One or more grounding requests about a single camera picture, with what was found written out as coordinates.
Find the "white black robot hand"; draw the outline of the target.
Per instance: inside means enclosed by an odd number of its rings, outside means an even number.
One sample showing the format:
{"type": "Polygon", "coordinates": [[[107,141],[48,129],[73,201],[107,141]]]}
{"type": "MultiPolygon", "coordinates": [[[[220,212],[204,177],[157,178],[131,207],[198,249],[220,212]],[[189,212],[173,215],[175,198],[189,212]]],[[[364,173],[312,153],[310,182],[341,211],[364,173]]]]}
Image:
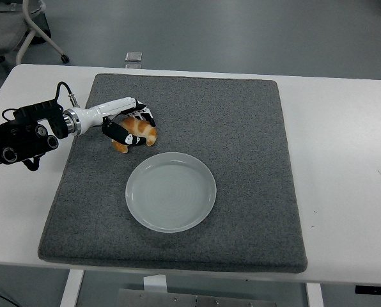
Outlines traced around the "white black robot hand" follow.
{"type": "Polygon", "coordinates": [[[122,145],[151,146],[156,141],[156,128],[148,107],[132,97],[120,98],[89,109],[68,110],[74,124],[73,134],[84,134],[99,126],[103,134],[122,145]]]}

